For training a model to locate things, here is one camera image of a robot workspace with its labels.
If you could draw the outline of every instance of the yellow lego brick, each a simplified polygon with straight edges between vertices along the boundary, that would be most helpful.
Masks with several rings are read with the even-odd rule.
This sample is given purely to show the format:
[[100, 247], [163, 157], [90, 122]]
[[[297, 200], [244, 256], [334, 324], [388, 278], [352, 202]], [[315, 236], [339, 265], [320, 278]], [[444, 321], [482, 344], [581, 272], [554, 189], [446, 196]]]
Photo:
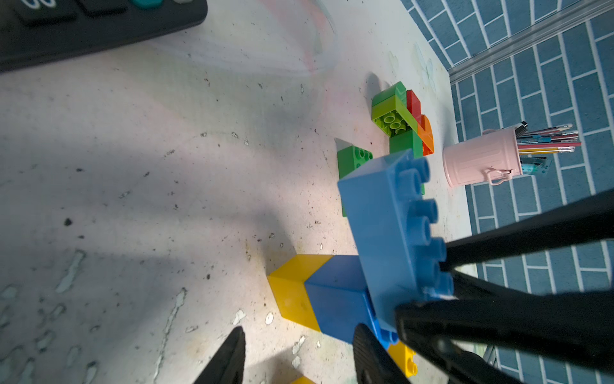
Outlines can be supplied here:
[[281, 316], [320, 332], [305, 281], [332, 255], [298, 254], [268, 276]]
[[315, 383], [312, 382], [310, 379], [306, 378], [305, 376], [303, 376], [303, 377], [299, 378], [298, 380], [294, 380], [290, 384], [315, 384]]
[[416, 352], [409, 349], [402, 342], [388, 347], [388, 354], [397, 363], [398, 367], [406, 377], [412, 377], [418, 373], [418, 367], [414, 364], [414, 355]]

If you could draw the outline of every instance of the orange lego brick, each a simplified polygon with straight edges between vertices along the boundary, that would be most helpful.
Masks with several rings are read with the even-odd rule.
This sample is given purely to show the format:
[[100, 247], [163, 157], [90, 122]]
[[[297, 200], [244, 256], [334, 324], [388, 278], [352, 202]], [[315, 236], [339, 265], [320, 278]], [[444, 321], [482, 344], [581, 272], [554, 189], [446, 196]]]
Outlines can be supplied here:
[[430, 127], [429, 118], [425, 115], [420, 115], [418, 120], [417, 134], [422, 139], [422, 149], [424, 156], [435, 153], [435, 145], [433, 143], [433, 130]]

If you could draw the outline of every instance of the lime green lego brick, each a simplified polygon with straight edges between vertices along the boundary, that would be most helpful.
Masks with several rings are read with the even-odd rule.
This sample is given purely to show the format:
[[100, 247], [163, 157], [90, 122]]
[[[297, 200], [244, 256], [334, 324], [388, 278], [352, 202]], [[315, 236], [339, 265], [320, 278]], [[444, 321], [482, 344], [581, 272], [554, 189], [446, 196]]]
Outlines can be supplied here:
[[385, 89], [375, 95], [371, 100], [371, 106], [379, 104], [394, 95], [397, 95], [401, 99], [403, 105], [407, 104], [407, 89], [405, 89], [403, 83], [398, 82], [395, 85], [389, 87], [388, 89]]
[[[366, 149], [349, 146], [337, 152], [337, 165], [339, 166], [339, 180], [373, 158], [373, 154]], [[341, 214], [346, 217], [345, 208], [341, 204]]]
[[388, 137], [394, 137], [408, 130], [416, 130], [418, 122], [407, 110], [397, 95], [371, 106], [371, 119]]

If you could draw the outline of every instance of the lego duplo brick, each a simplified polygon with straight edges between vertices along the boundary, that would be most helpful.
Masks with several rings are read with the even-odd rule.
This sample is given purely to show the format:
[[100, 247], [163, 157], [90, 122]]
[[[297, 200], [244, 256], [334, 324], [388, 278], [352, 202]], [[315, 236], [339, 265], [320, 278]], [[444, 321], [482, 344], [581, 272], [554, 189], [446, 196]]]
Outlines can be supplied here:
[[418, 120], [422, 114], [420, 100], [411, 89], [407, 91], [407, 110], [416, 120]]
[[[337, 165], [339, 166], [339, 179], [343, 179], [350, 172], [373, 158], [373, 154], [366, 149], [349, 146], [337, 152]], [[341, 204], [341, 214], [346, 217], [345, 209]]]
[[333, 256], [305, 281], [305, 288], [322, 333], [352, 343], [362, 323], [384, 348], [398, 342], [396, 333], [379, 326], [358, 256]]
[[399, 342], [388, 347], [388, 354], [397, 363], [398, 367], [405, 374], [405, 377], [412, 377], [418, 374], [418, 367], [414, 363], [414, 352], [408, 346]]
[[416, 119], [407, 110], [405, 103], [397, 95], [371, 107], [371, 119], [388, 137], [407, 131], [417, 125]]
[[332, 255], [297, 254], [268, 276], [279, 312], [285, 319], [320, 331], [305, 281]]
[[381, 103], [382, 101], [388, 99], [391, 96], [397, 95], [401, 99], [401, 103], [406, 103], [407, 98], [407, 90], [403, 83], [398, 82], [395, 85], [379, 92], [377, 95], [373, 97], [371, 100], [371, 106]]
[[398, 305], [453, 291], [452, 277], [439, 269], [446, 244], [430, 234], [437, 205], [421, 195], [429, 179], [427, 160], [407, 150], [373, 159], [338, 183], [376, 317], [388, 331], [395, 332]]
[[425, 115], [420, 115], [418, 124], [420, 127], [422, 127], [422, 130], [424, 132], [424, 135], [420, 136], [420, 138], [422, 139], [423, 146], [422, 153], [425, 156], [432, 155], [435, 153], [435, 146], [433, 143], [433, 130], [431, 129], [429, 118]]
[[[390, 153], [399, 151], [406, 151], [411, 149], [414, 152], [414, 159], [422, 157], [422, 151], [424, 150], [422, 145], [422, 139], [416, 131], [409, 130], [403, 132], [400, 135], [396, 135], [390, 138]], [[421, 186], [421, 192], [424, 195], [424, 184]]]

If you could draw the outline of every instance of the red lego brick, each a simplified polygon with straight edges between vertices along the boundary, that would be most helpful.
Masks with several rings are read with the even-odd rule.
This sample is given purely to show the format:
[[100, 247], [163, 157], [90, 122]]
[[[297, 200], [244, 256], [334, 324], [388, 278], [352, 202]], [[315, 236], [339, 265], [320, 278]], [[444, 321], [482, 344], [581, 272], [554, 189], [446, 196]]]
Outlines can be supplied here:
[[419, 120], [422, 112], [420, 111], [420, 99], [411, 89], [407, 91], [407, 110], [411, 113], [414, 119]]

